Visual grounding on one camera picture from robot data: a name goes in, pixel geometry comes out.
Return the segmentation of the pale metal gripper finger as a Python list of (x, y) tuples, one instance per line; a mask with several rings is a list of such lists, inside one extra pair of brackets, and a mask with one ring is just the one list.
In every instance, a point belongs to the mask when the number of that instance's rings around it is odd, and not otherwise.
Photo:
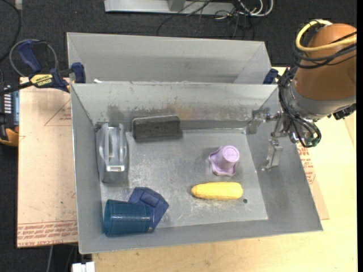
[(252, 111), (252, 120), (248, 124), (249, 134), (256, 134), (260, 124), (268, 122), (271, 119), (269, 108), (260, 108)]
[(270, 170), (277, 167), (280, 162), (283, 147), (280, 146), (277, 139), (270, 139), (268, 141), (267, 155), (265, 161), (260, 165), (262, 171)]

